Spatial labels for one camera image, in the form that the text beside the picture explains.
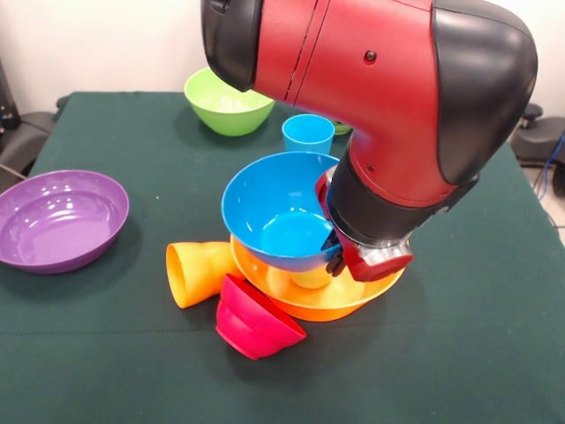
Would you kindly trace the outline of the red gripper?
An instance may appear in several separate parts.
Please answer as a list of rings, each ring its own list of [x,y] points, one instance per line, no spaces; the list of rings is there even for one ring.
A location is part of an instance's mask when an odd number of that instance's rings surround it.
[[[348,269],[355,281],[367,283],[390,276],[404,269],[413,259],[409,237],[400,240],[381,240],[376,245],[367,245],[354,239],[345,231],[345,224],[338,223],[336,212],[330,206],[330,186],[336,167],[330,167],[318,179],[315,192],[324,216],[332,223],[321,246],[322,252],[337,252],[326,265],[332,277],[338,277]]]

